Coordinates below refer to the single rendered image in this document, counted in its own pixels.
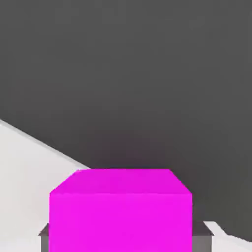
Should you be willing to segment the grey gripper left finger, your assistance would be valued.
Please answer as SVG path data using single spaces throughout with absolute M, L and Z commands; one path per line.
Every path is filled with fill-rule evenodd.
M 49 252 L 49 223 L 37 236 L 22 237 L 12 245 L 11 252 Z

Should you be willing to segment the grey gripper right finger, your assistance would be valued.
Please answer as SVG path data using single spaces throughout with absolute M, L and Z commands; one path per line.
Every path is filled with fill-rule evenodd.
M 214 221 L 194 220 L 192 252 L 252 252 L 252 242 L 226 234 Z

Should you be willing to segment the small magenta cube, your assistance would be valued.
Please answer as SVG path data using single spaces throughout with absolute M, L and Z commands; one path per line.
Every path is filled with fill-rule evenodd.
M 192 252 L 192 194 L 168 169 L 78 170 L 50 192 L 49 252 Z

